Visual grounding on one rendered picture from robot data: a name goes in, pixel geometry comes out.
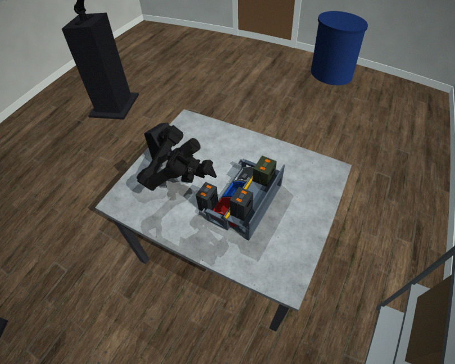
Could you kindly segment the olive green tool case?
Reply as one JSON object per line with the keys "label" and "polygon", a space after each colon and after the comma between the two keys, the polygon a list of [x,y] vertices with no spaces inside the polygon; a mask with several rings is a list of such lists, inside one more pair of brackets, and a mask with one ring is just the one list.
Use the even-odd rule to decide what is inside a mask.
{"label": "olive green tool case", "polygon": [[277,161],[261,156],[253,168],[253,181],[268,186],[275,175]]}

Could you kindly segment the blue open bin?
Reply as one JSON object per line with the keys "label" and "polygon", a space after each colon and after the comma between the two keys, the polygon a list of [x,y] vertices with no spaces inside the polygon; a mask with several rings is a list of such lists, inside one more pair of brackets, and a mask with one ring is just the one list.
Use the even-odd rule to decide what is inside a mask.
{"label": "blue open bin", "polygon": [[227,191],[225,192],[225,194],[222,197],[231,198],[233,196],[233,194],[236,192],[236,190],[238,189],[238,187],[243,188],[244,185],[245,185],[245,183],[242,181],[232,182],[232,184],[229,186],[229,188],[227,189]]}

